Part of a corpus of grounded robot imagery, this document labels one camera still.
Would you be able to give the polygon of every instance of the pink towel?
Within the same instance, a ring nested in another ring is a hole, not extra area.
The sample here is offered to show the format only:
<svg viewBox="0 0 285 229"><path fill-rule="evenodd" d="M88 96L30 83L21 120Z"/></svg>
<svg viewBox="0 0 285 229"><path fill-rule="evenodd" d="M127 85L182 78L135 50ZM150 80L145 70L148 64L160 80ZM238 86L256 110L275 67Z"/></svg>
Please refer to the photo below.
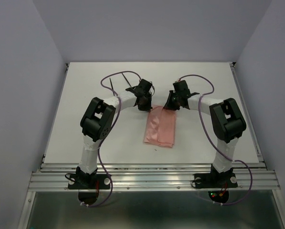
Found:
<svg viewBox="0 0 285 229"><path fill-rule="evenodd" d="M173 147L175 136L175 111L155 106L148 114L144 142L156 146Z"/></svg>

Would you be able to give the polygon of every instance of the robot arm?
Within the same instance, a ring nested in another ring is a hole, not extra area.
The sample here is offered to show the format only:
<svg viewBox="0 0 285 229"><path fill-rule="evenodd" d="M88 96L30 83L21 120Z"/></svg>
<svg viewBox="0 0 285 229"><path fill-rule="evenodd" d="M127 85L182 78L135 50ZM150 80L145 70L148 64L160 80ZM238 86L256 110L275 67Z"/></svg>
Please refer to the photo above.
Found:
<svg viewBox="0 0 285 229"><path fill-rule="evenodd" d="M91 188L97 180L97 152L101 142L111 131L114 115L119 110L119 99L121 101L121 110L128 107L138 106L140 111L151 110L151 93L149 92L152 83L142 79L138 86L128 88L118 97L111 97L101 100L93 98L81 120L80 126L83 129L84 146L82 158L76 168L75 174L70 178L75 180L76 184L69 189Z"/></svg>
<svg viewBox="0 0 285 229"><path fill-rule="evenodd" d="M190 93L186 81L176 82L173 86L174 91L169 92L165 109L179 110L181 106L190 110L199 109L201 95ZM203 97L201 99L201 112L211 116L213 130L218 138L218 150L232 160L235 146L246 129L246 122L236 101L232 98L220 100ZM196 183L195 187L222 187L222 184L226 182L228 187L237 187L236 183L230 184L230 178L235 176L232 170L232 161L216 152L210 174L195 174L196 178L201 179L201 182Z"/></svg>

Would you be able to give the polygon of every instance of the wall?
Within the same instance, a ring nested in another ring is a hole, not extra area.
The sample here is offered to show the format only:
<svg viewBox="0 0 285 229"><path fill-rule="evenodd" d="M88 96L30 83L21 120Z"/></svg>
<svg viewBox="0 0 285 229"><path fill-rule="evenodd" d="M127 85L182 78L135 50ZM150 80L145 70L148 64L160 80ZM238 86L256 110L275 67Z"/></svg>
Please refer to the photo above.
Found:
<svg viewBox="0 0 285 229"><path fill-rule="evenodd" d="M17 228L65 64L31 0L0 0L0 228Z"/></svg>
<svg viewBox="0 0 285 229"><path fill-rule="evenodd" d="M34 0L69 61L235 61L270 0Z"/></svg>
<svg viewBox="0 0 285 229"><path fill-rule="evenodd" d="M237 64L266 164L285 197L285 0L273 0Z"/></svg>

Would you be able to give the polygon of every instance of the pink cloth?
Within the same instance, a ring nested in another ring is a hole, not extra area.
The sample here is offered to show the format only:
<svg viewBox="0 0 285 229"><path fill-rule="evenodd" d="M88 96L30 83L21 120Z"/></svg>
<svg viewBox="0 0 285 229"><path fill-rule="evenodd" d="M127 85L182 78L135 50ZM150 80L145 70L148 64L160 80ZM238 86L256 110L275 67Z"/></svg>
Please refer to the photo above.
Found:
<svg viewBox="0 0 285 229"><path fill-rule="evenodd" d="M148 114L144 142L156 146L173 147L175 137L175 111L155 106Z"/></svg>

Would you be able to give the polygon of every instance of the white table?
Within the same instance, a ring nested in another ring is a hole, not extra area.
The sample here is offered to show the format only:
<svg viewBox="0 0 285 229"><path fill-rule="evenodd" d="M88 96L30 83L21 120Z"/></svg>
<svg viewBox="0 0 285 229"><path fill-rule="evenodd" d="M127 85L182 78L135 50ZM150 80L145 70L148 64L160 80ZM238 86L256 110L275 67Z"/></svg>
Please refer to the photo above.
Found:
<svg viewBox="0 0 285 229"><path fill-rule="evenodd" d="M83 134L81 118L94 97L109 98L112 93L100 86L100 80L112 73L131 70L156 88L152 104L164 105L173 89L172 83L186 74L199 74L208 78L215 87L213 98L234 98L244 115L236 84L227 62L72 62L70 63L58 106L52 133L45 154L44 163L76 164L80 161ZM132 85L138 84L138 78L126 74ZM128 88L122 75L113 76L114 89L117 92ZM211 90L210 85L199 78L186 78L191 92L204 93ZM215 150L208 142L197 111L182 108L177 111L175 145L173 148L147 145L143 143L148 113L137 107L121 112L120 118L101 148L104 163L120 164L177 164L212 163ZM216 143L211 118L203 115L207 130ZM237 144L234 159L247 163L258 163L257 153L249 130L244 131Z"/></svg>

